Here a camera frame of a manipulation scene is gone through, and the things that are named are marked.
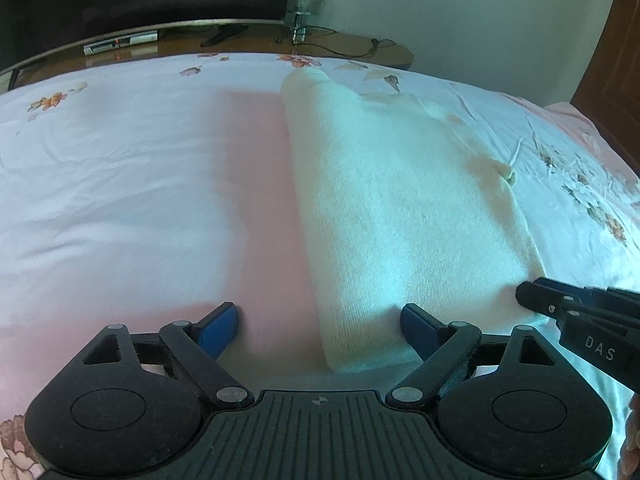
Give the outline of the person's right hand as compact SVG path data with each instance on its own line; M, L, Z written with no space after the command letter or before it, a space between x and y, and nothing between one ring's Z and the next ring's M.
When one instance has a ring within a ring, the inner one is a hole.
M617 478L628 480L639 471L639 416L640 396L635 393L629 402L630 413L626 420L626 438L620 448L620 458L617 463Z

